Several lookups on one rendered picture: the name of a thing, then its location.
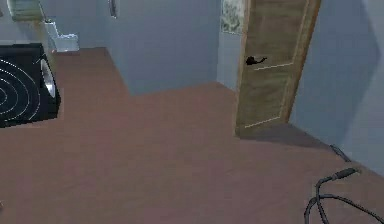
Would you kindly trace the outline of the brown wooden room door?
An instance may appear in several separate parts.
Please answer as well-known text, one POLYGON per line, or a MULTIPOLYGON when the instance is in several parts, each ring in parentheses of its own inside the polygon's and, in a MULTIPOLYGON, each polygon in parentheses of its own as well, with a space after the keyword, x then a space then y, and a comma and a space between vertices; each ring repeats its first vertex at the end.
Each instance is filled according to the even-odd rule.
POLYGON ((250 138, 289 120, 321 0, 246 0, 234 134, 250 138), (247 65, 249 56, 263 63, 247 65))

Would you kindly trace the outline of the dark grey flat bar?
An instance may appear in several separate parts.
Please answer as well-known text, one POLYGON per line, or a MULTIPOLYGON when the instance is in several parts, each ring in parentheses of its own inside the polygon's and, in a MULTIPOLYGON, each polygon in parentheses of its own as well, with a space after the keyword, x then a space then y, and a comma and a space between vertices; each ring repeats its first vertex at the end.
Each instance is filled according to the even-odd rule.
POLYGON ((337 146, 329 145, 335 154, 340 156, 345 162, 352 162, 351 159, 337 146))

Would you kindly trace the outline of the framed green picture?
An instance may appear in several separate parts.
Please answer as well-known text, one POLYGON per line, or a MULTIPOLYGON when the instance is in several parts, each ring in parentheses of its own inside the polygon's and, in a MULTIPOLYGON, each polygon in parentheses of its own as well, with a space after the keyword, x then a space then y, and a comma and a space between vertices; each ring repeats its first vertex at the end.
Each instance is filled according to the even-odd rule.
POLYGON ((222 0, 220 28, 224 33, 240 35, 243 29, 245 0, 222 0))

